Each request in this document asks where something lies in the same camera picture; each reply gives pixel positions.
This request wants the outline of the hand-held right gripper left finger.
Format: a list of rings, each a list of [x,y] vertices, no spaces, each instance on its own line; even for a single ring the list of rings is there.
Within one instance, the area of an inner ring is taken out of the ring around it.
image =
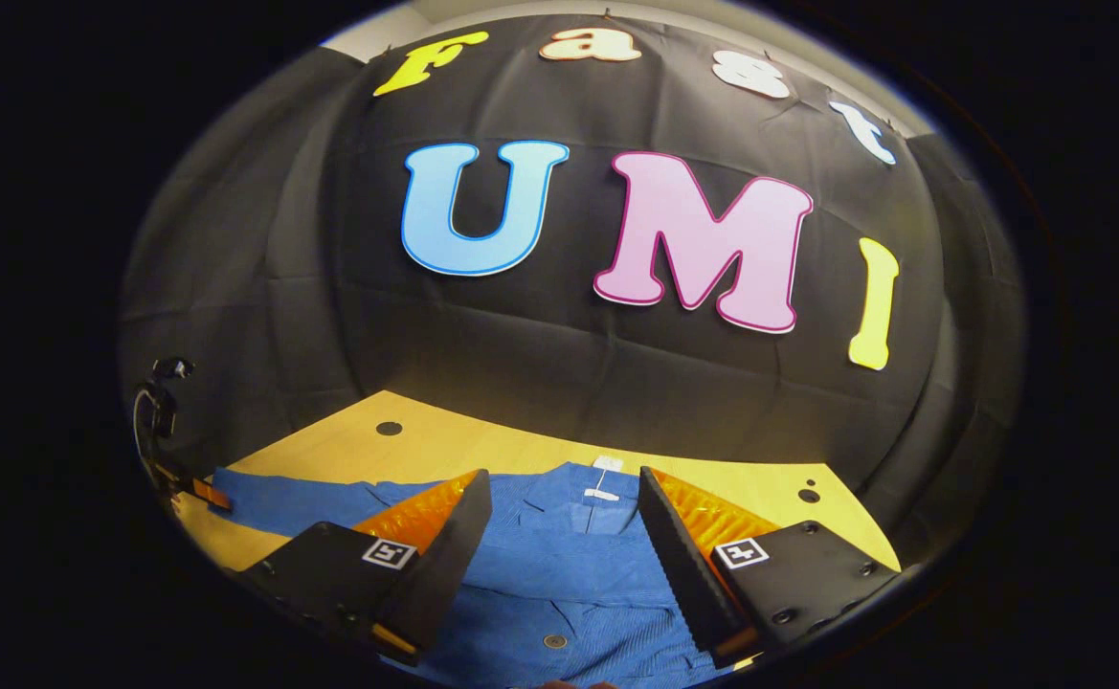
[[[370,518],[318,521],[236,583],[336,646],[416,666],[434,645],[492,515],[485,468]]]

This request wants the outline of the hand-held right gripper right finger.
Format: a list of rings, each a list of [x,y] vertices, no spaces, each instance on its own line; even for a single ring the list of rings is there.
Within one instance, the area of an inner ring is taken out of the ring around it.
[[[789,655],[899,576],[827,523],[778,526],[656,468],[639,471],[638,512],[696,649],[720,668]]]

